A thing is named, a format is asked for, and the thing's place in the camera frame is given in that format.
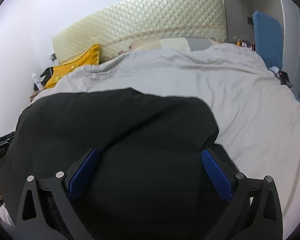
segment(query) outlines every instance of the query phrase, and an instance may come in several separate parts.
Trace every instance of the white bedsheet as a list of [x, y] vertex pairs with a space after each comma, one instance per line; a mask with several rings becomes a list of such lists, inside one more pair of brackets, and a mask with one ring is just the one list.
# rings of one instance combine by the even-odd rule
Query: white bedsheet
[[271, 175], [283, 215], [283, 238], [300, 222], [300, 103], [253, 51], [218, 44], [204, 51], [136, 51], [84, 66], [39, 98], [60, 92], [132, 87], [161, 96], [198, 97], [219, 126], [217, 143], [247, 177]]

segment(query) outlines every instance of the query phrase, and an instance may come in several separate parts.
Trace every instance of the mattress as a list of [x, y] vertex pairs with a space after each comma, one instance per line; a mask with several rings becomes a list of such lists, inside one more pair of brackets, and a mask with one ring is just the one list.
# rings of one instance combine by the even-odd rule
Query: mattress
[[284, 239], [291, 234], [300, 222], [300, 103], [256, 52], [233, 44], [128, 52], [98, 67], [76, 69], [34, 101], [55, 93], [127, 87], [205, 101], [219, 127], [216, 143], [238, 169], [249, 178], [274, 178]]
[[100, 62], [147, 38], [209, 38], [226, 42], [222, 0], [126, 0], [94, 12], [52, 38], [58, 62], [100, 44]]
[[131, 51], [175, 48], [180, 51], [205, 50], [210, 46], [218, 44], [216, 41], [204, 38], [167, 38], [144, 40], [136, 42], [131, 46]]

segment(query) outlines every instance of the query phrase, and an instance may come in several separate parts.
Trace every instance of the quilted mattress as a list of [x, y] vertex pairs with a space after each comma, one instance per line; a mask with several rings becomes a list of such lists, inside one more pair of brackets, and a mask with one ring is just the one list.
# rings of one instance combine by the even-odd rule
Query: quilted mattress
[[100, 44], [101, 62], [141, 39], [198, 37], [226, 42], [222, 0], [127, 0], [94, 12], [52, 38], [59, 63]]

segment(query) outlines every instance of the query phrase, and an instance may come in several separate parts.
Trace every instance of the black clothing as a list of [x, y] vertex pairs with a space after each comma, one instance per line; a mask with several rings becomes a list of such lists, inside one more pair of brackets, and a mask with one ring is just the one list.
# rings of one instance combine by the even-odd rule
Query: black clothing
[[237, 171], [217, 135], [197, 98], [133, 89], [51, 95], [19, 118], [0, 161], [2, 195], [16, 223], [29, 175], [51, 178], [93, 147], [100, 164], [73, 205], [98, 239], [201, 239], [227, 205], [202, 168], [202, 150]]

